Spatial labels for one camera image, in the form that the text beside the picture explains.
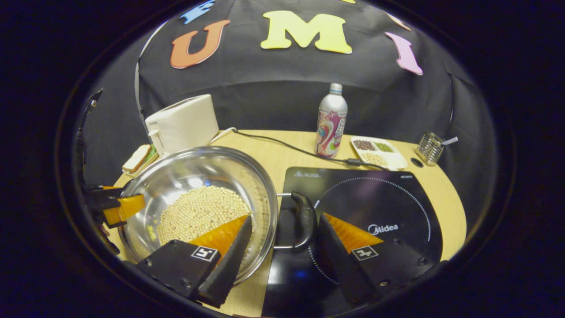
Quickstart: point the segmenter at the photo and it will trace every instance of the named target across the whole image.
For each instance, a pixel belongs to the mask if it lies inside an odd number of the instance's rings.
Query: wooden table
[[[269,130],[241,130],[241,132],[269,136],[306,151],[314,151],[315,132]],[[358,158],[350,141],[350,135],[343,136],[337,159]],[[404,171],[412,172],[416,176],[432,203],[443,237],[441,260],[450,259],[463,245],[467,232],[465,213],[459,195],[439,166],[424,166],[420,168],[410,161],[410,158],[417,157],[414,153],[416,144],[394,140],[389,141],[408,162],[408,167]],[[286,170],[292,166],[368,170],[366,167],[352,168],[337,162],[321,160],[292,150],[274,141],[249,138],[232,132],[215,141],[213,145],[235,148],[252,156],[265,168],[278,193],[283,191]],[[124,174],[116,181],[114,186],[121,187],[130,179],[131,177]],[[125,254],[125,248],[117,229],[111,229],[109,232],[110,240],[122,251],[118,257],[123,260],[132,260],[129,255]],[[222,305],[219,311],[228,315],[261,316],[271,266],[271,256],[272,253],[269,254],[265,262],[250,278],[232,289],[226,303]]]

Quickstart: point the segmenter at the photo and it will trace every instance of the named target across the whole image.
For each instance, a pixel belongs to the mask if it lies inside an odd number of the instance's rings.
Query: bottle cap
[[[332,84],[329,86],[329,91],[330,91],[330,92],[341,93],[341,84],[332,83]]]

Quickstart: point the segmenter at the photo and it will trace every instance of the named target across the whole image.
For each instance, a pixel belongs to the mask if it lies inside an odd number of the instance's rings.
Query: black cable
[[[297,147],[295,147],[295,146],[293,146],[293,145],[287,144],[287,143],[284,142],[284,141],[281,141],[281,140],[275,139],[275,138],[271,138],[271,137],[245,134],[245,133],[243,133],[243,132],[240,132],[240,131],[237,130],[237,129],[234,130],[233,132],[235,132],[236,134],[240,134],[240,135],[242,135],[242,136],[246,136],[246,137],[261,138],[261,139],[267,139],[267,140],[270,140],[270,141],[274,141],[274,142],[283,144],[283,145],[285,145],[285,146],[287,146],[287,147],[289,147],[289,148],[291,148],[291,149],[294,149],[294,150],[296,150],[296,151],[300,151],[300,152],[305,153],[305,154],[308,154],[308,155],[310,155],[310,156],[313,156],[313,157],[316,157],[316,158],[320,158],[320,159],[324,159],[324,160],[328,160],[328,161],[341,162],[341,163],[346,164],[346,165],[349,165],[349,166],[371,166],[371,167],[376,167],[376,168],[383,169],[383,170],[388,170],[388,169],[385,168],[385,167],[381,167],[381,166],[379,166],[379,165],[374,165],[374,164],[369,164],[368,162],[364,162],[364,161],[361,161],[361,160],[359,160],[359,159],[349,158],[349,159],[347,159],[347,160],[341,160],[341,159],[334,159],[334,158],[324,157],[324,156],[321,156],[321,155],[316,154],[316,153],[311,153],[311,152],[302,150],[302,149],[297,148]]]

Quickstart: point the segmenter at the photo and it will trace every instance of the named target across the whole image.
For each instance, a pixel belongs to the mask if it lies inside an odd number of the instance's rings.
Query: red beans
[[[353,141],[353,144],[355,144],[355,146],[357,147],[357,149],[359,150],[375,150],[375,147],[373,147],[373,145],[371,144],[370,141],[366,141],[366,140],[355,140]]]

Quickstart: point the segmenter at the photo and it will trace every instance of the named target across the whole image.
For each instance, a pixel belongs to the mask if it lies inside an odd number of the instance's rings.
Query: white cable
[[[139,59],[141,58],[141,56],[143,55],[143,52],[145,52],[145,49],[147,48],[147,46],[149,45],[149,42],[151,42],[151,39],[155,36],[155,34],[157,34],[157,32],[159,32],[159,30],[161,30],[161,28],[168,22],[165,21],[163,24],[161,24],[157,29],[155,29],[155,31],[153,32],[153,34],[147,39],[147,42],[145,42],[145,45],[143,46],[143,49],[141,49],[141,53],[140,53],[140,57],[137,59],[137,63],[136,63],[136,72],[133,76],[133,90],[135,92],[135,97],[136,97],[136,104],[137,104],[137,112],[139,113],[139,116],[141,118],[141,124],[143,125],[143,128],[145,129],[146,133],[149,133],[149,130],[147,129],[147,124],[145,123],[145,117],[143,116],[143,114],[141,114],[141,103],[140,103],[140,63],[139,63]]]
[[[222,136],[224,136],[225,134],[229,133],[230,131],[237,131],[237,128],[235,127],[230,127],[224,131],[222,131],[218,136],[212,138],[212,140],[210,140],[210,142],[208,143],[208,145],[212,144],[213,142],[215,142],[216,140],[220,139]]]

